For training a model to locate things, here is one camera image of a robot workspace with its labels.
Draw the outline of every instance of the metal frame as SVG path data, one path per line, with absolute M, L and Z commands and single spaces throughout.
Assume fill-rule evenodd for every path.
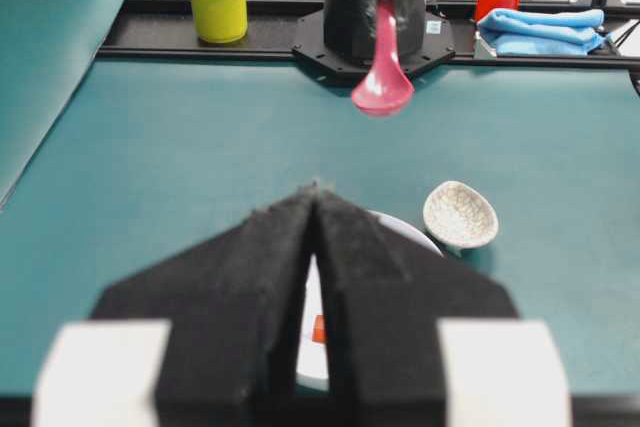
M 0 397 L 0 427 L 28 427 L 32 401 L 29 397 Z M 444 399 L 433 399 L 431 418 L 426 426 L 444 425 Z M 326 427 L 339 425 L 338 409 L 328 396 L 296 396 L 278 405 L 258 405 L 255 415 L 259 425 L 305 425 Z M 640 395 L 572 396 L 573 427 L 637 427 L 640 426 Z M 173 427 L 191 427 L 173 423 Z
M 274 47 L 268 44 L 247 47 L 242 43 L 229 45 L 202 45 L 193 43 L 188 48 L 171 47 L 158 42 L 153 46 L 127 45 L 120 40 L 128 30 L 141 30 L 136 22 L 149 22 L 153 19 L 156 28 L 183 22 L 194 36 L 191 27 L 191 5 L 189 0 L 125 0 L 116 18 L 111 32 L 97 53 L 99 58 L 160 58 L 183 60 L 248 60 L 248 61 L 290 61 L 294 59 L 291 48 L 294 45 L 295 25 L 298 18 L 317 12 L 323 8 L 323 0 L 248 0 L 249 16 L 252 24 L 259 25 L 261 19 L 281 17 L 291 19 L 291 24 L 282 29 L 291 29 L 291 44 Z M 438 13 L 444 15 L 456 33 L 472 29 L 470 20 L 475 8 L 472 0 L 447 0 L 437 5 Z M 530 1 L 523 2 L 523 11 L 556 13 L 580 11 L 584 7 L 569 2 Z M 624 7 L 603 7 L 607 23 L 615 26 L 629 19 L 640 18 L 640 3 L 627 4 Z M 569 56 L 528 56 L 499 57 L 496 59 L 474 59 L 472 48 L 461 48 L 456 44 L 455 56 L 446 63 L 454 65 L 487 66 L 530 66 L 530 67 L 572 67 L 590 69 L 625 69 L 640 71 L 640 57 L 624 57 L 617 52 L 609 55 L 587 57 Z

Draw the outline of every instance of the green tabletop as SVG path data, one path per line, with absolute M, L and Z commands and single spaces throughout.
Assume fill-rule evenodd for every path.
M 109 282 L 313 179 L 422 227 L 468 183 L 466 260 L 546 320 L 574 393 L 640 392 L 640 99 L 624 72 L 441 67 L 371 119 L 295 66 L 98 61 L 0 215 L 0 395 Z
M 0 1 L 0 208 L 91 65 L 122 1 Z

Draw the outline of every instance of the white crackled dish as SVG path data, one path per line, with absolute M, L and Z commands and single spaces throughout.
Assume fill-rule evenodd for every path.
M 455 254 L 482 247 L 498 234 L 498 217 L 491 204 L 468 185 L 440 184 L 422 210 L 427 230 Z

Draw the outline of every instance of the cloth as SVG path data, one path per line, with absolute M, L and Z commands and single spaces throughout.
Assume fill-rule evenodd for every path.
M 604 12 L 538 14 L 494 9 L 478 22 L 482 38 L 498 55 L 587 55 L 600 47 L 605 37 L 595 28 Z

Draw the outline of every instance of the pink spoon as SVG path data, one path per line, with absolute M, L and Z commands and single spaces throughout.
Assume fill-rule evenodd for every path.
M 400 111 L 414 88 L 398 61 L 393 0 L 378 1 L 376 52 L 367 76 L 351 93 L 351 100 L 367 115 L 384 117 Z

